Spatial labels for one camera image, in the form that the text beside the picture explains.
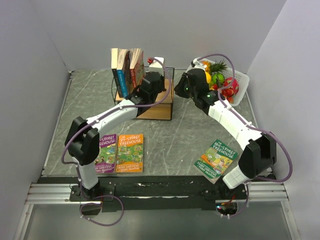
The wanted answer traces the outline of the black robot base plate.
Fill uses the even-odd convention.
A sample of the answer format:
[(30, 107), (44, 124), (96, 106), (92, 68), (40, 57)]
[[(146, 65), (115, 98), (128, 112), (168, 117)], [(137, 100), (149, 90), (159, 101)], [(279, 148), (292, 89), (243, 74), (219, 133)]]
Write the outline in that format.
[(229, 189), (222, 180), (215, 184), (204, 176), (110, 176), (99, 177), (94, 190), (81, 193), (72, 186), (71, 202), (102, 204), (102, 212), (120, 210), (216, 210), (218, 201), (245, 200), (244, 184)]

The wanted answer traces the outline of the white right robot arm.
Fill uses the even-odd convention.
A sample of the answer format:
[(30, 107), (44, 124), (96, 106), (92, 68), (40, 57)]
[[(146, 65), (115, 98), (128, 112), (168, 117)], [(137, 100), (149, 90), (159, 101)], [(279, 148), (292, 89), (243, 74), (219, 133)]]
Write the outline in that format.
[(236, 187), (254, 179), (277, 162), (276, 141), (251, 129), (253, 125), (238, 115), (221, 93), (210, 90), (203, 69), (193, 68), (183, 73), (174, 91), (182, 98), (192, 99), (195, 106), (220, 123), (242, 149), (237, 165), (222, 178), (224, 184), (218, 187), (223, 199), (230, 199), (236, 194)]

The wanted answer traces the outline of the orange round fruit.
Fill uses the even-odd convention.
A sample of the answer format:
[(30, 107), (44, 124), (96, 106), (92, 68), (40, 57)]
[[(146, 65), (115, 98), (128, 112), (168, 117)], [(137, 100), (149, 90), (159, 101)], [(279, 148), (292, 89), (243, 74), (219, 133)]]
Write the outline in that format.
[(206, 82), (209, 84), (212, 80), (212, 76), (208, 72), (205, 71), (205, 77), (206, 77)]

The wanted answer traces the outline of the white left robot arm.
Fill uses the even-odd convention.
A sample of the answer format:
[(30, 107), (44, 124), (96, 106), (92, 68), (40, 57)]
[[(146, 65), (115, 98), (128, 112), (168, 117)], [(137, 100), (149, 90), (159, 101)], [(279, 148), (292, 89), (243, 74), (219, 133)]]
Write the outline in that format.
[(72, 121), (65, 147), (63, 164), (74, 164), (78, 175), (81, 195), (88, 201), (95, 200), (102, 192), (94, 161), (100, 153), (100, 139), (116, 126), (135, 119), (156, 102), (159, 93), (166, 90), (165, 73), (148, 71), (141, 84), (119, 104), (94, 117), (77, 117)]

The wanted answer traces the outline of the red 13-storey treehouse book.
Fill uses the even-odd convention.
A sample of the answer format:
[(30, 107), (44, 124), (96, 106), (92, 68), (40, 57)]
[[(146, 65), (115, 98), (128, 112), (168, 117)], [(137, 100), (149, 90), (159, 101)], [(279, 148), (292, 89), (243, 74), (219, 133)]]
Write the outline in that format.
[(134, 88), (141, 84), (145, 76), (144, 50), (142, 48), (130, 49), (129, 71), (130, 82), (128, 93), (130, 94)]

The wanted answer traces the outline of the pink dragon fruit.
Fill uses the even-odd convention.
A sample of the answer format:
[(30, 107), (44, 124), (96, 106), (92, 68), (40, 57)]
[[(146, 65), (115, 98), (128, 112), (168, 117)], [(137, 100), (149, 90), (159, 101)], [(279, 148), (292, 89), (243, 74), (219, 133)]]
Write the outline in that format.
[(223, 87), (227, 87), (230, 83), (232, 83), (231, 86), (229, 88), (224, 89), (222, 92), (228, 97), (233, 97), (239, 91), (239, 83), (236, 79), (232, 81), (232, 77), (228, 77), (227, 79), (225, 79)]

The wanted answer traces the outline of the purple 117-storey treehouse book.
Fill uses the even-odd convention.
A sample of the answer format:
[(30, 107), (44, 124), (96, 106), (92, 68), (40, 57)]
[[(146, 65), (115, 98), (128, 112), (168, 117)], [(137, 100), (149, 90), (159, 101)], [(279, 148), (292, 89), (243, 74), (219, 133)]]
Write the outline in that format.
[(97, 174), (109, 174), (115, 171), (117, 135), (104, 135), (99, 141), (99, 154), (94, 161)]

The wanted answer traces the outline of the green 104-storey treehouse book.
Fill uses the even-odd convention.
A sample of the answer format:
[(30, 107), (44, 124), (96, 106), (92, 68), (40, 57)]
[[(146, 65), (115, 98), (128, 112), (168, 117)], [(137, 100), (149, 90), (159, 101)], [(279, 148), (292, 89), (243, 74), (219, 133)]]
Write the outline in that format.
[(212, 184), (224, 174), (238, 153), (216, 139), (210, 147), (194, 162), (194, 167)]

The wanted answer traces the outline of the orange 39-storey treehouse book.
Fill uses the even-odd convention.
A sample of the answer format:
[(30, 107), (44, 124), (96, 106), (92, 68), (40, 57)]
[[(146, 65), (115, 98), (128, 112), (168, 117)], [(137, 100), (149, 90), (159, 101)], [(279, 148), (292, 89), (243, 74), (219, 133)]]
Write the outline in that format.
[(117, 140), (115, 172), (142, 173), (144, 170), (144, 135), (121, 134)]

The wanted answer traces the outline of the blue comic cover book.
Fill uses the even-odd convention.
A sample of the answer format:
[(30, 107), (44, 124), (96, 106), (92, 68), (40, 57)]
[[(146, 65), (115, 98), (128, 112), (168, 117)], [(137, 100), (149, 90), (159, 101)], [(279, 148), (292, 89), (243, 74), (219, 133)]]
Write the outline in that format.
[(129, 95), (131, 77), (130, 77), (131, 51), (129, 49), (118, 49), (117, 56), (117, 74), (121, 86), (122, 97)]

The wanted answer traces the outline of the dark grey cover book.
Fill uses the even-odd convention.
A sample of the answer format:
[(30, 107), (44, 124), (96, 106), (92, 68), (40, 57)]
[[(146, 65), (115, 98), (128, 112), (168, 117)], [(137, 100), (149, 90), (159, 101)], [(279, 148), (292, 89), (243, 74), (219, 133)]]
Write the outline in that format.
[(122, 98), (123, 92), (122, 92), (122, 87), (121, 87), (121, 83), (120, 83), (120, 79), (119, 79), (118, 71), (117, 71), (119, 49), (118, 48), (111, 48), (110, 52), (111, 52), (111, 70), (113, 73), (113, 78), (115, 81), (118, 95), (120, 98)]

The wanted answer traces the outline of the green apple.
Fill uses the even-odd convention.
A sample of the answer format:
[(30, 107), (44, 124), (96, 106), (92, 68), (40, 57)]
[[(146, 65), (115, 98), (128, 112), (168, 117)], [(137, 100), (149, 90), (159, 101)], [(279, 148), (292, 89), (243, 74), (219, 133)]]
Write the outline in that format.
[(223, 84), (225, 82), (225, 77), (222, 73), (214, 73), (211, 76), (211, 80), (214, 84)]

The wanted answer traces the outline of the white plastic fruit basket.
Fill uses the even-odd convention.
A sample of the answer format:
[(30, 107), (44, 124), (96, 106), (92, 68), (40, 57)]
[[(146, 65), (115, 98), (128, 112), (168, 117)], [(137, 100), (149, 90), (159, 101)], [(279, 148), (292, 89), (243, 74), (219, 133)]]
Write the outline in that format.
[(231, 106), (235, 107), (240, 104), (249, 86), (248, 75), (227, 66), (226, 59), (214, 61), (207, 57), (196, 57), (191, 61), (187, 71), (194, 69), (204, 72), (209, 90), (222, 89), (222, 95), (226, 97)]

